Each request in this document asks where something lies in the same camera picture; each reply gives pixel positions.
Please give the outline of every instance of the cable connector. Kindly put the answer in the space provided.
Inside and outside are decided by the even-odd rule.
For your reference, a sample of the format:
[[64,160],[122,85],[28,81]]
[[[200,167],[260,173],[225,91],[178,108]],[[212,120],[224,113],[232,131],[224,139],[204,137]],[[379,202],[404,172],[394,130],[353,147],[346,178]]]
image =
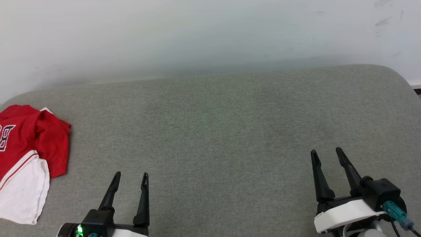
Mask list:
[[411,227],[414,226],[414,222],[412,222],[406,215],[404,211],[402,211],[394,202],[386,201],[383,204],[383,211],[386,212],[390,217],[395,219],[399,225],[405,231],[410,230]]

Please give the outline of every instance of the clothing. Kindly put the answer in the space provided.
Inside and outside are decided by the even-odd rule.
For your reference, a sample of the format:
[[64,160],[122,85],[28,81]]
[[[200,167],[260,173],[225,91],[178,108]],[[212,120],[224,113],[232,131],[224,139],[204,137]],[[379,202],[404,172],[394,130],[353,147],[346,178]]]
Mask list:
[[66,173],[69,132],[48,109],[12,105],[0,113],[0,218],[36,224],[50,178]]

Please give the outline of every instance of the jersey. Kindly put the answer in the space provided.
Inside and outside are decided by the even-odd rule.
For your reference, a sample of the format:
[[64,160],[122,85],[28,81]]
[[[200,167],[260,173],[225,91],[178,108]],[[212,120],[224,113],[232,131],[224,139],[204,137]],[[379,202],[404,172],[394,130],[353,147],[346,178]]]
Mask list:
[[0,113],[0,218],[36,224],[50,178],[67,171],[69,132],[48,110],[12,105]]

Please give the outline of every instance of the gray fabric surface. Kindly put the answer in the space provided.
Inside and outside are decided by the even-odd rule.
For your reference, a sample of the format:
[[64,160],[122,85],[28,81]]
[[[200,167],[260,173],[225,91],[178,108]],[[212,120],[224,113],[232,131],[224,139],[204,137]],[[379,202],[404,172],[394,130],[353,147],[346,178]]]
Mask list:
[[400,187],[421,230],[421,100],[386,67],[66,86],[3,109],[11,104],[46,106],[72,133],[67,174],[51,180],[38,224],[0,220],[1,236],[53,236],[82,221],[116,171],[120,224],[132,222],[149,173],[151,236],[318,236],[310,151],[346,196],[336,146],[360,175]]

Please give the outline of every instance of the green light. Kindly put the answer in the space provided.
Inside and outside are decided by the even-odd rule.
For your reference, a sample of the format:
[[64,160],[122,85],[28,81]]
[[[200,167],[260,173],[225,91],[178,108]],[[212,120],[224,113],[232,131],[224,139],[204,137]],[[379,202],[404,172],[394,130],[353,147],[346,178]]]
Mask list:
[[82,227],[80,225],[77,226],[77,234],[83,236]]

